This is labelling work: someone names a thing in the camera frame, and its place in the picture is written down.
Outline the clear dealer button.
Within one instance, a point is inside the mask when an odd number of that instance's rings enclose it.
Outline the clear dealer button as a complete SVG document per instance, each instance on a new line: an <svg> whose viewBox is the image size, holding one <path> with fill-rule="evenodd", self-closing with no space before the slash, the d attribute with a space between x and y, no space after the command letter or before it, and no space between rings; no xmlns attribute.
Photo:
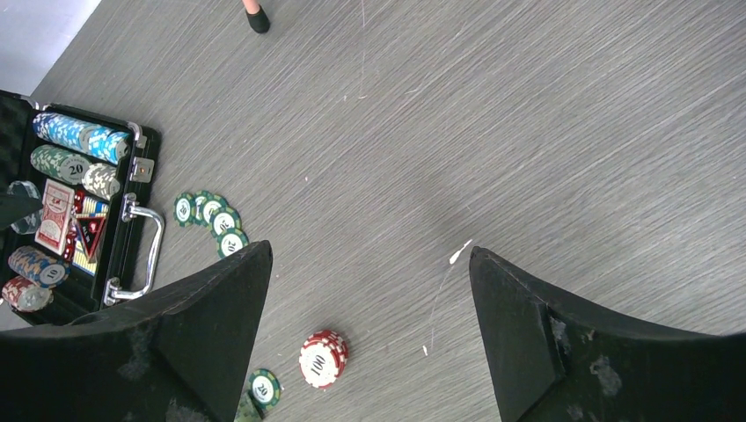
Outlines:
<svg viewBox="0 0 746 422"><path fill-rule="evenodd" d="M6 193L13 198L13 205L19 206L18 211L11 213L19 216L11 228L19 235L34 234L42 217L41 194L36 185L27 180L16 180L10 183Z"/></svg>

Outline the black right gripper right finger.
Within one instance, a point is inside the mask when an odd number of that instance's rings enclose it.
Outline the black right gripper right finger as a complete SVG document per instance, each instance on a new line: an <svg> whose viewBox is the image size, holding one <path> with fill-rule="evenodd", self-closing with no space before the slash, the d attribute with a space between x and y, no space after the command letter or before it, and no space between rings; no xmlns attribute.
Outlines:
<svg viewBox="0 0 746 422"><path fill-rule="evenodd" d="M478 246L469 276L502 420L744 420L743 334L627 316Z"/></svg>

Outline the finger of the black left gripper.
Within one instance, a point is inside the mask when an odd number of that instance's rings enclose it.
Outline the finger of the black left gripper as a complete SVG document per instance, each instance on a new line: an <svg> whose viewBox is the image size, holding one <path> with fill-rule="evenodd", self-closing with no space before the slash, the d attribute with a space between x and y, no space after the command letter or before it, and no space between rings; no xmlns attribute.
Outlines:
<svg viewBox="0 0 746 422"><path fill-rule="evenodd" d="M1 194L1 229L7 229L13 223L42 210L39 199L10 193Z"/></svg>

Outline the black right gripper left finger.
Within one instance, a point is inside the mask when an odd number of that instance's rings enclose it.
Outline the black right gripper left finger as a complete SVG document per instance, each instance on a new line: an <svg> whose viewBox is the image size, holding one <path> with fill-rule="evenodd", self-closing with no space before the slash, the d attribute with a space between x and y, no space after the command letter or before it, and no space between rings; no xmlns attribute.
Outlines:
<svg viewBox="0 0 746 422"><path fill-rule="evenodd" d="M263 240L70 324L3 331L2 420L233 420L272 267Z"/></svg>

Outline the red playing card box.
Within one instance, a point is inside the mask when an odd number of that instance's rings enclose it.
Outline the red playing card box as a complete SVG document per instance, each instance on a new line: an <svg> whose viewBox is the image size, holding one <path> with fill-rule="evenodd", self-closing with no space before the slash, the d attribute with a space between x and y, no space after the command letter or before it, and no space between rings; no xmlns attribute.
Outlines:
<svg viewBox="0 0 746 422"><path fill-rule="evenodd" d="M34 241L55 255L66 248L69 219L74 208L75 191L65 184L48 178L42 195L42 215Z"/></svg>

